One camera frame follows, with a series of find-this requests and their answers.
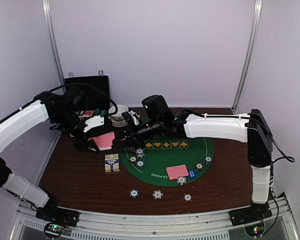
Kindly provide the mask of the blue small blind button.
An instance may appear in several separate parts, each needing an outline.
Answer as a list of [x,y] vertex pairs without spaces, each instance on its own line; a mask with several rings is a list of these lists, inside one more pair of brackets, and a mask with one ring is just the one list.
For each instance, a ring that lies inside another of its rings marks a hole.
[[194,169],[188,170],[188,178],[189,179],[195,179],[198,176],[198,172]]

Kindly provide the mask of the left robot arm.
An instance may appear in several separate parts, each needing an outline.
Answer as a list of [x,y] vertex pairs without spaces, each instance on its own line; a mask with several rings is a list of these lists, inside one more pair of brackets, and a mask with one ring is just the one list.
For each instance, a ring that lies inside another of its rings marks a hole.
[[[35,126],[50,121],[56,128],[70,133],[75,139],[75,147],[80,152],[98,152],[90,131],[103,126],[104,117],[94,116],[82,120],[79,115],[85,109],[84,93],[75,88],[62,95],[44,91],[30,102],[0,121],[0,155],[17,138]],[[20,199],[29,201],[51,222],[62,218],[62,211],[50,202],[51,198],[40,187],[10,169],[0,156],[0,188]]]

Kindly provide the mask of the blue white poker chip stack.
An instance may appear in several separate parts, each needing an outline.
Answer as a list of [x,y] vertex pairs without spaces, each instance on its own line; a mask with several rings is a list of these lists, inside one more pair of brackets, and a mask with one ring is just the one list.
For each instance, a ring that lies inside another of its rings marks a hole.
[[160,200],[162,199],[163,197],[163,192],[161,190],[155,190],[153,193],[152,193],[152,196],[155,200]]

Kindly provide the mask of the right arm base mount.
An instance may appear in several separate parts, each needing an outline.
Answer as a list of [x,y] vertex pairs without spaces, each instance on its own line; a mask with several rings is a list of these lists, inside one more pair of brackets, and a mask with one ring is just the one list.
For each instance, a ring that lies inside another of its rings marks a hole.
[[232,226],[246,225],[257,221],[262,221],[264,218],[271,217],[270,209],[253,208],[252,206],[231,210],[229,217]]

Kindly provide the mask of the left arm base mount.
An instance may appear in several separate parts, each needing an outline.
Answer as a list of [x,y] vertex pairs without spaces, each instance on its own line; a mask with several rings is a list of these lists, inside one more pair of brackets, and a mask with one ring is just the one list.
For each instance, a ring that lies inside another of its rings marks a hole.
[[76,227],[80,217],[80,213],[75,210],[58,208],[57,214],[55,216],[48,216],[48,214],[45,213],[42,209],[39,209],[37,210],[35,217],[37,219],[55,223],[63,227]]

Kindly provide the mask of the red playing card deck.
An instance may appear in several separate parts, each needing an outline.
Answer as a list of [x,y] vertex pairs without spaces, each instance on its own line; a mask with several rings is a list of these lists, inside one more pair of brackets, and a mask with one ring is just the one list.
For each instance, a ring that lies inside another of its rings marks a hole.
[[112,149],[114,139],[115,133],[112,131],[100,136],[89,138],[88,140],[93,140],[100,151],[106,151]]

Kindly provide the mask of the teal poker chip stack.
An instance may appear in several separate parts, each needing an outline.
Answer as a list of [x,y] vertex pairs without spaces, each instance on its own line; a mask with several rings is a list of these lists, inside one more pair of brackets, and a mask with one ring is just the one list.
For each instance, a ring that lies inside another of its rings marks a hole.
[[139,192],[138,189],[132,189],[132,190],[130,190],[130,192],[129,192],[129,196],[130,196],[131,198],[138,198],[139,195],[140,195],[140,192]]

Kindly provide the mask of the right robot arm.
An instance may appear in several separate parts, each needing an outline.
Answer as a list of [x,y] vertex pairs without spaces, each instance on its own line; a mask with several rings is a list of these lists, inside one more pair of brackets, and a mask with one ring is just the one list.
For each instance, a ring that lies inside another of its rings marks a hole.
[[145,141],[163,135],[168,138],[215,138],[248,144],[248,162],[252,169],[251,204],[246,210],[249,220],[258,220],[268,210],[272,177],[272,133],[262,113],[253,109],[247,114],[199,114],[191,110],[172,114],[154,110],[148,113],[149,121],[135,124],[128,112],[123,114],[127,129],[115,137],[118,146],[141,147]]

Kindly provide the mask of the brown poker chip stack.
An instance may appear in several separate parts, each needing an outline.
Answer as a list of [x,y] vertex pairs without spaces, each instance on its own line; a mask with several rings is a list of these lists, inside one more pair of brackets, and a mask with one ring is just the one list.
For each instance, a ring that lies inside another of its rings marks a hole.
[[183,200],[186,202],[191,202],[193,199],[192,195],[190,193],[186,193],[183,195]]

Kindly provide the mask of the red triangular all-in button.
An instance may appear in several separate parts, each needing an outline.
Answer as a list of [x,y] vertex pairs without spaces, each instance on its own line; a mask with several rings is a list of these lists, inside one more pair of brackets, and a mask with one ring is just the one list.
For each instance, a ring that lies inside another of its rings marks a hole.
[[123,150],[125,152],[130,152],[130,153],[135,153],[136,152],[136,149],[133,148],[133,147],[125,147]]

